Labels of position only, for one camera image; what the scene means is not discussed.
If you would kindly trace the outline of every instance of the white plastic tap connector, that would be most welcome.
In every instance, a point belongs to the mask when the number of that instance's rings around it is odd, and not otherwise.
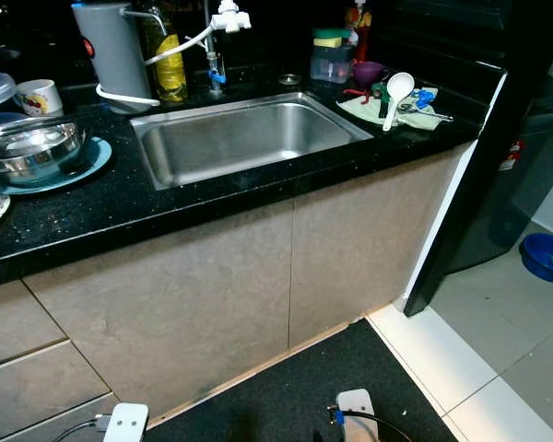
[[[250,16],[240,9],[233,0],[221,0],[218,13],[211,18],[211,28],[214,30],[224,29],[227,33],[238,32],[240,29],[249,29]]]

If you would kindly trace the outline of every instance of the blue bowl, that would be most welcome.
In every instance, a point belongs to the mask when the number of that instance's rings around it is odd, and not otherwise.
[[[530,273],[553,283],[553,235],[533,233],[520,245],[523,264]]]

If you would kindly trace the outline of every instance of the floor mat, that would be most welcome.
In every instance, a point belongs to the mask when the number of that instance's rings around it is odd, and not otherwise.
[[[360,388],[377,417],[414,442],[456,441],[365,320],[152,428],[144,441],[339,442],[325,407]],[[382,425],[380,437],[404,440]]]

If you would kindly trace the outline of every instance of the electrical cord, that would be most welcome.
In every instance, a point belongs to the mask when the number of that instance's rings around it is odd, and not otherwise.
[[[372,421],[377,422],[378,424],[383,424],[388,428],[391,428],[394,430],[398,435],[402,436],[407,442],[413,442],[412,439],[409,438],[409,436],[401,431],[396,426],[384,421],[383,419],[380,419],[378,417],[375,417],[372,414],[368,413],[361,413],[361,412],[351,412],[351,411],[338,411],[337,413],[342,413],[343,416],[354,416],[354,417],[364,417],[365,419],[371,419]]]
[[[81,430],[82,428],[86,428],[88,426],[96,426],[96,419],[90,419],[89,421],[83,422],[82,424],[74,425],[71,428],[68,428],[65,430],[61,435],[56,437],[53,442],[61,442],[66,437],[70,436],[72,433],[75,433],[78,430]]]

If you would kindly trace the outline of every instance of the metal pot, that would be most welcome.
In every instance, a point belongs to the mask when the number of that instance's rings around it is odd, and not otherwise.
[[[25,186],[70,173],[85,138],[74,122],[27,119],[0,127],[0,181]]]

